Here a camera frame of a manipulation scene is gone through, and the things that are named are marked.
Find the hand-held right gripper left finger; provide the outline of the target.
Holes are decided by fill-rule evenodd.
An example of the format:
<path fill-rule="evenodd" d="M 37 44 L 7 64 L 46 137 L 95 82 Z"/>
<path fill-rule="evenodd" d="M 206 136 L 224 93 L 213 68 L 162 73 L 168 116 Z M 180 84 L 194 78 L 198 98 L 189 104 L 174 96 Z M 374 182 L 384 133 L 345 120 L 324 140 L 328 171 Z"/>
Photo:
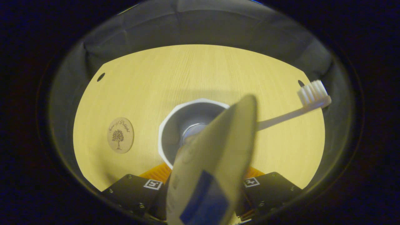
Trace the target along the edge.
<path fill-rule="evenodd" d="M 102 194 L 140 218 L 165 221 L 166 192 L 171 172 L 171 168 L 163 163 L 139 176 L 126 174 Z"/>

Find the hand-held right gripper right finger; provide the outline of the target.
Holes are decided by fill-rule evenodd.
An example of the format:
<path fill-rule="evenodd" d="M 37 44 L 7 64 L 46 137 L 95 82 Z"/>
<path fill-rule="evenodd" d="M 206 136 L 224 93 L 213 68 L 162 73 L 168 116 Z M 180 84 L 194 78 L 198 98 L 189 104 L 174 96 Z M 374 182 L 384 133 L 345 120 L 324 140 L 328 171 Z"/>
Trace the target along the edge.
<path fill-rule="evenodd" d="M 241 222 L 258 219 L 289 203 L 301 192 L 301 188 L 278 172 L 265 174 L 250 167 L 241 188 L 236 217 Z"/>

